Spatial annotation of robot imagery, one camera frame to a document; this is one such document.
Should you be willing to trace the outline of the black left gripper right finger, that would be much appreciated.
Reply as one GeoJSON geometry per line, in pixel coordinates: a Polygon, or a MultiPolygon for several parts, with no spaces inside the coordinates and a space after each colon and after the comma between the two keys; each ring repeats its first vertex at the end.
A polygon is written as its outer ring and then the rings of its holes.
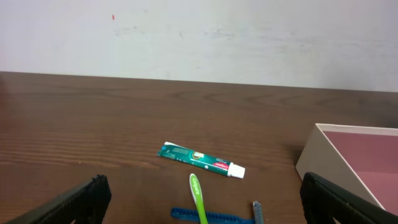
{"type": "Polygon", "coordinates": [[[313,172],[305,173],[300,197],[308,224],[397,224],[397,215],[313,172]]]}

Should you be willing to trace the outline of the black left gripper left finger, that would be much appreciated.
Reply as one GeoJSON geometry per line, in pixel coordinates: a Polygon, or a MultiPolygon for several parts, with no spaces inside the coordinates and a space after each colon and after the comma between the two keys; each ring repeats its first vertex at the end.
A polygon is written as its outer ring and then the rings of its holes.
{"type": "Polygon", "coordinates": [[[96,175],[8,224],[101,224],[111,196],[107,177],[96,175]]]}

